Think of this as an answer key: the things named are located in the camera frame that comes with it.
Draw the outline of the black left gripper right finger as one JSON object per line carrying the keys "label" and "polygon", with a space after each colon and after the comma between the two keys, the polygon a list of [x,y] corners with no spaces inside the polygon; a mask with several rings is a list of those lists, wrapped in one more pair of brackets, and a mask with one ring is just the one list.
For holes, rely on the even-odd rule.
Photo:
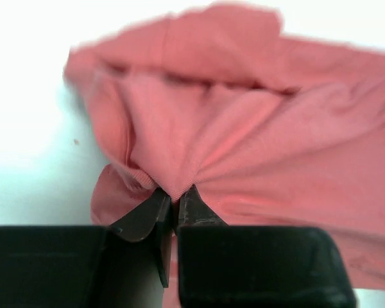
{"label": "black left gripper right finger", "polygon": [[226,224],[196,187],[180,199],[182,307],[355,307],[339,250],[315,227]]}

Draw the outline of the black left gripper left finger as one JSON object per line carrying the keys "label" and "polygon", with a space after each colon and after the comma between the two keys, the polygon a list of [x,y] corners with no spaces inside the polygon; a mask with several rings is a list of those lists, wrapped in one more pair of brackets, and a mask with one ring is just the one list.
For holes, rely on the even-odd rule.
{"label": "black left gripper left finger", "polygon": [[109,226],[0,226],[0,307],[160,307],[170,225],[157,189]]}

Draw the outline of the pink t shirt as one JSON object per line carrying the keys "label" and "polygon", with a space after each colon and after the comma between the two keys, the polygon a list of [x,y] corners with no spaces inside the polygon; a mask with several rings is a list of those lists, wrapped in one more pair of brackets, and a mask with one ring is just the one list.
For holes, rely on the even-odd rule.
{"label": "pink t shirt", "polygon": [[385,52],[214,4],[74,48],[64,78],[108,159],[96,224],[196,186],[227,223],[322,227],[354,287],[385,289]]}

